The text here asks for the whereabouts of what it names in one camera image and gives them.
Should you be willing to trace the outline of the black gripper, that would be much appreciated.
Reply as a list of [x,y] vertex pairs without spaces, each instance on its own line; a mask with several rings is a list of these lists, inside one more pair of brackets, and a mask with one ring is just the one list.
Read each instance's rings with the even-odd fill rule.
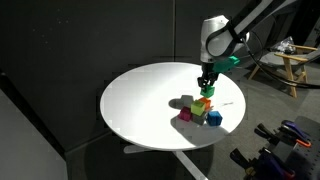
[[198,86],[204,88],[207,84],[207,86],[213,87],[218,76],[219,73],[214,70],[214,63],[203,63],[202,77],[197,78]]

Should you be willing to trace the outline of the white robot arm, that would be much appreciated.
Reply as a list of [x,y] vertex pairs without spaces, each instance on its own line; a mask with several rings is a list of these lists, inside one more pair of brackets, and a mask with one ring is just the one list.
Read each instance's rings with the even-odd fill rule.
[[249,31],[267,17],[296,0],[250,0],[234,17],[215,16],[203,21],[200,60],[202,76],[198,86],[205,90],[223,73],[235,67],[239,60],[232,56],[247,41]]

